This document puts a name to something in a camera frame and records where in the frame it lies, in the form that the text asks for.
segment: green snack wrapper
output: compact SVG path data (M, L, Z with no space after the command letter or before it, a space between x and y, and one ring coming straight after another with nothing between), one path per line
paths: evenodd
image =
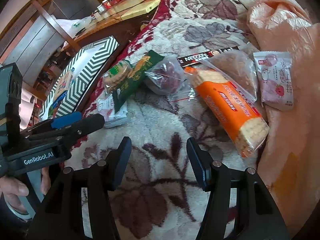
M145 71L152 68L155 64L163 60L163 56L150 50L135 65L134 69L128 74L112 93L115 103L115 113L118 112L124 102L132 95L146 77Z

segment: chevron pattern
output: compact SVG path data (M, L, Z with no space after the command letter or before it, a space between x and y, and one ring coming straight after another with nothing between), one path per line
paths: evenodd
M68 91L67 95L63 99L56 116L63 116L66 114L70 114L73 112L74 107L76 106L77 102L81 98L82 94L84 93L85 89L87 88L88 84L91 82L91 80L95 77L98 70L102 67L102 65L105 63L105 61L110 57L110 55L115 51L115 49L119 46L118 42L113 36L104 38L99 41L95 41L89 45L84 46L69 62L65 70L62 72L60 77L58 78L57 82L53 86L53 89L51 90L47 100L45 101L41 112L39 114L39 118L41 118L45 110L50 107L50 101L53 98L54 92L57 89L57 84L59 79L67 73L70 69L72 69L72 66L75 64L75 62L79 59L79 57L83 54L85 50L92 49L96 46L103 46L96 52L96 54L90 59L90 61L87 63L87 65L83 68L83 70L80 72L78 77L76 78L75 82L71 85L70 90Z

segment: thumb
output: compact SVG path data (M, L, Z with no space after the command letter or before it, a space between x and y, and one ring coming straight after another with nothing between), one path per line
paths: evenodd
M4 194L28 196L29 190L25 184L13 177L3 176L0 178L0 190Z

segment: plastic bag with purple food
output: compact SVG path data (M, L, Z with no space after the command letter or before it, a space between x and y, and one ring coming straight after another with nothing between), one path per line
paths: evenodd
M293 108L292 58L289 52L254 52L261 101L281 111Z
M166 96L177 92L186 79L175 57L165 57L154 67L145 71L145 84L156 94Z

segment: gray handle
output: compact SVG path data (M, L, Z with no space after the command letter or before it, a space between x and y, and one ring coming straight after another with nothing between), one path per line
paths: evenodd
M40 170L35 170L35 171L29 171L27 173L27 176L30 180L30 183L39 199L40 202L42 202L44 195L41 193L40 186L41 186L41 169ZM23 196L18 196L22 205L26 208L28 214L21 214L17 212L8 202L7 205L9 209L14 213L17 217L22 218L22 219L31 219L35 216L36 211L31 207L29 201L27 200L26 197Z

